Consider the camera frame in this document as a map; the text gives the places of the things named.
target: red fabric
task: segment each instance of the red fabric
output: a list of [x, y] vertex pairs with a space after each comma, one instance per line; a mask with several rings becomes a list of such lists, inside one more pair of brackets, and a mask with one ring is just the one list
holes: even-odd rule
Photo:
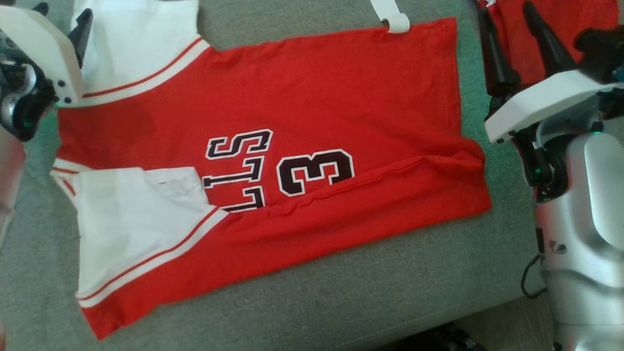
[[[490, 13], [507, 46], [512, 67], [525, 85], [542, 81], [546, 73], [535, 38], [529, 32], [522, 5], [526, 0], [499, 0]], [[578, 62], [582, 53], [574, 49], [574, 39], [584, 29], [612, 29], [618, 25], [617, 0], [539, 0], [533, 1], [542, 17]]]
[[[200, 175], [249, 170], [257, 182], [207, 189], [212, 204], [266, 205], [229, 214], [190, 251], [83, 309], [101, 339], [158, 304], [300, 264], [333, 252], [491, 207], [485, 157], [461, 136], [454, 19], [289, 39], [224, 52], [208, 49], [181, 73], [135, 97], [60, 109], [60, 159], [93, 169], [194, 166]], [[270, 129], [266, 152], [207, 159], [209, 139]], [[287, 196], [285, 157], [342, 150], [354, 176], [304, 182]], [[304, 179], [304, 171], [294, 171]]]

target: folded jersey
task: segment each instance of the folded jersey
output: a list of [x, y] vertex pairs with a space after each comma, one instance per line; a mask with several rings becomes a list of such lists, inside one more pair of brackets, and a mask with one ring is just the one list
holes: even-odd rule
[[220, 52], [196, 1], [85, 7], [88, 93], [59, 109], [52, 175], [78, 211], [77, 299], [100, 339], [158, 304], [491, 206], [461, 136], [454, 19]]

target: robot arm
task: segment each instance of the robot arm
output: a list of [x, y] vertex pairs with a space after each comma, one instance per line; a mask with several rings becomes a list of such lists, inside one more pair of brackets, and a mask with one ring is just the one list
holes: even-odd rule
[[86, 9], [65, 36], [34, 9], [0, 6], [0, 124], [20, 141], [30, 140], [53, 106], [82, 97], [80, 67], [93, 13]]
[[[497, 40], [482, 40], [485, 129], [491, 142], [514, 143], [535, 191], [532, 263], [553, 310], [553, 350], [624, 350], [624, 148], [603, 133], [603, 120], [624, 114], [624, 29], [581, 33], [577, 67], [530, 2], [524, 13], [548, 78], [521, 91]], [[489, 14], [480, 17], [482, 38], [491, 37]]]

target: grey couch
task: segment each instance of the grey couch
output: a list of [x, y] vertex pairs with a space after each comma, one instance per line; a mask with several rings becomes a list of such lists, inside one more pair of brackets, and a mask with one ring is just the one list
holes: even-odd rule
[[[49, 17], [68, 28], [72, 1], [50, 2]], [[368, 0], [200, 2], [200, 33], [217, 49], [380, 25]], [[537, 250], [531, 191], [514, 148], [486, 139], [489, 97], [474, 14], [468, 0], [397, 3], [413, 24], [457, 18], [462, 128], [487, 155], [491, 211], [161, 306], [98, 342], [73, 296], [76, 213], [48, 176], [59, 146], [57, 121], [49, 116], [26, 146], [17, 216], [0, 255], [7, 349], [372, 349], [520, 297], [522, 269]], [[537, 272], [528, 286], [542, 286]]]

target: white fabric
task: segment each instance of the white fabric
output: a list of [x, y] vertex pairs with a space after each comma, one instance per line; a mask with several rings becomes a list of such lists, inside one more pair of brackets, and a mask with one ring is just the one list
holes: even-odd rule
[[409, 19], [399, 11], [394, 0], [371, 0], [380, 21], [387, 21], [390, 33], [405, 33], [409, 30]]
[[146, 78], [198, 37], [197, 0], [76, 0], [73, 26], [86, 8], [94, 17], [82, 66], [85, 93]]
[[141, 94], [142, 92], [151, 90], [171, 79], [173, 76], [185, 69], [191, 62], [193, 62], [209, 47], [210, 45], [208, 45], [206, 41], [201, 39], [196, 42], [182, 57], [173, 62], [173, 64], [167, 67], [164, 71], [159, 72], [158, 75], [156, 75], [155, 77], [147, 79], [146, 81], [139, 84], [132, 84], [131, 86], [127, 86], [123, 89], [115, 90], [107, 94], [83, 97], [82, 99], [78, 100], [78, 102], [72, 104], [64, 104], [63, 102], [60, 102], [59, 105], [62, 107], [71, 108], [95, 106]]
[[66, 161], [62, 159], [55, 159], [54, 164], [52, 165], [51, 174], [54, 176], [55, 172], [60, 172], [62, 175], [64, 175], [67, 173], [73, 174], [73, 173], [86, 172], [86, 171], [92, 171], [92, 169], [85, 165], [78, 164], [75, 162]]
[[210, 214], [209, 217], [206, 217], [210, 212], [206, 212], [202, 214], [201, 220], [197, 223], [197, 229], [185, 238], [184, 241], [176, 244], [173, 247], [170, 247], [165, 250], [161, 250], [159, 252], [155, 252], [154, 255], [151, 255], [149, 259], [142, 261], [140, 264], [132, 266], [131, 269], [124, 271], [123, 274], [116, 276], [112, 280], [108, 280], [106, 282], [101, 282], [101, 288], [97, 289], [95, 293], [91, 293], [90, 295], [81, 295], [76, 294], [78, 298], [78, 303], [83, 308], [93, 307], [100, 302], [102, 302], [106, 297], [108, 297], [115, 290], [124, 286], [125, 284], [133, 281], [134, 279], [140, 277], [141, 275], [149, 272], [150, 270], [165, 264], [173, 259], [176, 259], [189, 251], [199, 240], [203, 238], [204, 235], [208, 234], [208, 232], [221, 220], [223, 220], [228, 212], [224, 210], [216, 210], [214, 213]]
[[78, 296], [175, 247], [215, 208], [192, 167], [87, 171], [71, 181], [80, 230]]

